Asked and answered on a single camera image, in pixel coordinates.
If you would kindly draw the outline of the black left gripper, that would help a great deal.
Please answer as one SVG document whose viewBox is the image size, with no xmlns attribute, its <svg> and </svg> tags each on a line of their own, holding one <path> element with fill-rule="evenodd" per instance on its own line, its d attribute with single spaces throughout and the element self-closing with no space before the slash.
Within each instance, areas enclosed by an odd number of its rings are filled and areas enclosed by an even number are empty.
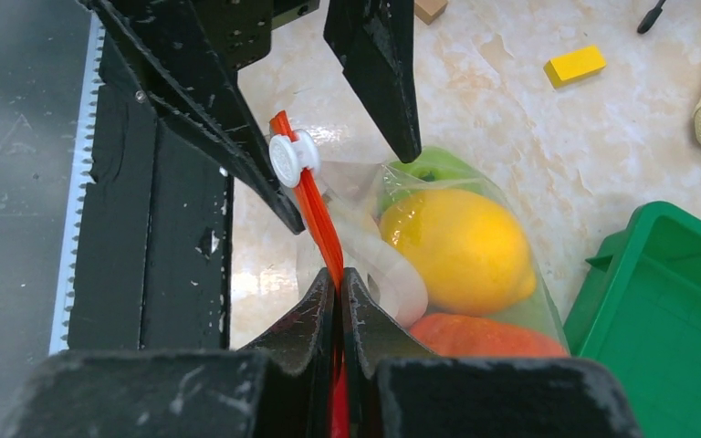
<svg viewBox="0 0 701 438">
<path fill-rule="evenodd" d="M 89 1 L 162 121 L 251 188 L 294 234 L 298 208 L 274 174 L 237 71 L 266 57 L 271 32 L 319 0 Z M 422 152 L 413 74 L 413 0 L 331 0 L 324 39 L 401 162 Z"/>
</svg>

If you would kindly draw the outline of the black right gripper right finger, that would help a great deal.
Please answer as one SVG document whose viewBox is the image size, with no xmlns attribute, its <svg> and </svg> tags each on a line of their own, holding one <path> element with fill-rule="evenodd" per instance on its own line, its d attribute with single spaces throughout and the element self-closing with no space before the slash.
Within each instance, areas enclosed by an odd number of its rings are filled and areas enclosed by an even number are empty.
<svg viewBox="0 0 701 438">
<path fill-rule="evenodd" d="M 637 437 L 620 383 L 575 358 L 440 357 L 353 268 L 340 293 L 352 437 Z"/>
</svg>

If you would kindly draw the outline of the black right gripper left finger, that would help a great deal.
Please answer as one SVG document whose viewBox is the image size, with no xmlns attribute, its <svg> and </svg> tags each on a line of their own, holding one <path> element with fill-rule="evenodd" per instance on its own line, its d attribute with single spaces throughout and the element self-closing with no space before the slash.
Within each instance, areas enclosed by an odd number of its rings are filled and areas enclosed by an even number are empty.
<svg viewBox="0 0 701 438">
<path fill-rule="evenodd" d="M 326 270 L 237 350 L 70 350 L 41 363 L 3 437 L 327 437 L 334 285 Z"/>
</svg>

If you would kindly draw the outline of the orange mini pumpkin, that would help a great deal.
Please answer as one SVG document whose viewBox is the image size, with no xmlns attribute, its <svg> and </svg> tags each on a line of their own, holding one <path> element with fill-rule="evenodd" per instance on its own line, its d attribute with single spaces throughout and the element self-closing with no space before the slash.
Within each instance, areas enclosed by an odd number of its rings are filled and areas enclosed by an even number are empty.
<svg viewBox="0 0 701 438">
<path fill-rule="evenodd" d="M 535 330 L 489 318 L 435 313 L 419 319 L 410 334 L 446 357 L 567 357 L 555 339 Z"/>
</svg>

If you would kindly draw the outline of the clear zip bag orange zipper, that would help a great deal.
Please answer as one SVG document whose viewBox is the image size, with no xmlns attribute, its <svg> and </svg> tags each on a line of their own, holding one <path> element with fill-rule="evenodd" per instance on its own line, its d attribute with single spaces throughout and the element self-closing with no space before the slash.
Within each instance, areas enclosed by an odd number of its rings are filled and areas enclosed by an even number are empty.
<svg viewBox="0 0 701 438">
<path fill-rule="evenodd" d="M 363 208 L 365 212 L 371 215 L 380 231 L 380 219 L 383 213 L 379 213 L 378 196 L 382 186 L 382 168 L 384 165 L 376 170 L 370 180 L 369 192 L 362 195 L 358 200 L 352 201 L 331 190 L 319 188 L 317 183 L 319 153 L 309 134 L 303 130 L 293 129 L 285 113 L 277 114 L 271 120 L 270 128 L 272 134 L 270 142 L 271 161 L 275 166 L 276 175 L 281 182 L 294 191 L 307 228 L 327 265 L 330 278 L 334 282 L 339 282 L 342 279 L 342 269 L 348 263 L 354 263 L 356 266 L 357 263 L 343 251 L 328 207 L 322 196 L 331 193 L 351 206 Z M 482 179 L 488 188 L 488 193 L 480 195 L 499 203 L 515 215 L 509 209 L 505 197 L 498 188 L 484 175 Z M 551 305 L 549 291 L 540 277 L 539 267 L 533 253 L 532 257 L 538 285 L 536 291 L 528 299 L 488 316 L 463 316 L 489 318 L 498 322 L 532 329 L 555 339 L 568 351 L 561 336 L 559 317 Z M 367 278 L 365 277 L 366 273 L 361 268 L 358 267 L 358 269 L 371 293 L 371 287 L 368 286 Z M 428 298 L 428 306 L 422 318 L 435 313 L 462 315 L 444 310 L 432 304 Z"/>
</svg>

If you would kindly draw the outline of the yellow lemon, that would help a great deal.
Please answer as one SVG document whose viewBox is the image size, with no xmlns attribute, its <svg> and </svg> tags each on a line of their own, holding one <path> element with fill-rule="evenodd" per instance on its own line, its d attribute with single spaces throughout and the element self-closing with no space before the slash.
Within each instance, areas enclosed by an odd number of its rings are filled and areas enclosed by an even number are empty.
<svg viewBox="0 0 701 438">
<path fill-rule="evenodd" d="M 537 289 L 524 229 L 483 195 L 454 188 L 414 193 L 382 214 L 380 233 L 415 267 L 430 302 L 444 310 L 488 316 Z"/>
</svg>

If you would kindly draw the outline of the green apple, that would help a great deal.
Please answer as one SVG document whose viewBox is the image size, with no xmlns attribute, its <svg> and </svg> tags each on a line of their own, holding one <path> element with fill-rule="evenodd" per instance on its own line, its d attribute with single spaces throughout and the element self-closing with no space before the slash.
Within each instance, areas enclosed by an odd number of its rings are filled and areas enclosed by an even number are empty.
<svg viewBox="0 0 701 438">
<path fill-rule="evenodd" d="M 487 194 L 483 175 L 450 151 L 427 147 L 410 163 L 389 162 L 382 168 L 382 186 L 378 196 L 379 213 L 411 194 L 426 189 L 457 188 Z"/>
</svg>

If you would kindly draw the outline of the green plastic tray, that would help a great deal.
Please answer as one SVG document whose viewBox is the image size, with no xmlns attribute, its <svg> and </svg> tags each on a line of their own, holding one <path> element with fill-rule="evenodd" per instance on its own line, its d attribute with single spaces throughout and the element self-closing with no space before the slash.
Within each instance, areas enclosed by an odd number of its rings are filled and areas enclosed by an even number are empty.
<svg viewBox="0 0 701 438">
<path fill-rule="evenodd" d="M 701 220 L 647 203 L 588 263 L 570 351 L 611 371 L 646 436 L 701 437 Z"/>
</svg>

